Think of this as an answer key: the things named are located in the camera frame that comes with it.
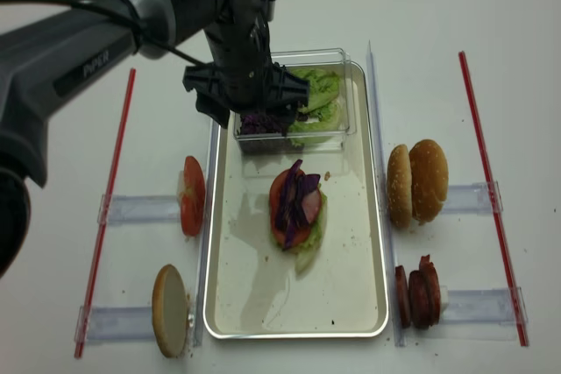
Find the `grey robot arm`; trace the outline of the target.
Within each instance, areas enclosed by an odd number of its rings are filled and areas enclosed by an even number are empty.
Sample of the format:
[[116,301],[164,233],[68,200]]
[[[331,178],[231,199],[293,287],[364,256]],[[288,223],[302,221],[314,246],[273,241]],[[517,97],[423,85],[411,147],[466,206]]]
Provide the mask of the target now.
[[273,61],[269,23],[276,0],[102,0],[1,37],[1,267],[29,229],[25,185],[47,180],[50,117],[135,53],[177,53],[198,32],[212,61],[188,59],[186,90],[196,109],[226,126],[231,113],[264,113],[291,123],[309,101],[309,83]]

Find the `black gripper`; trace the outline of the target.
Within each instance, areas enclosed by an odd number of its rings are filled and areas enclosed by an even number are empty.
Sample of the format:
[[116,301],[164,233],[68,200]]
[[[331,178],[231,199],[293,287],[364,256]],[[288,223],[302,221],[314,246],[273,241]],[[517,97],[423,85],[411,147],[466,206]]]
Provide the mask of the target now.
[[269,23],[277,0],[223,0],[204,29],[213,62],[186,67],[184,88],[196,92],[196,110],[227,129],[230,113],[274,116],[285,137],[308,104],[309,82],[273,61]]

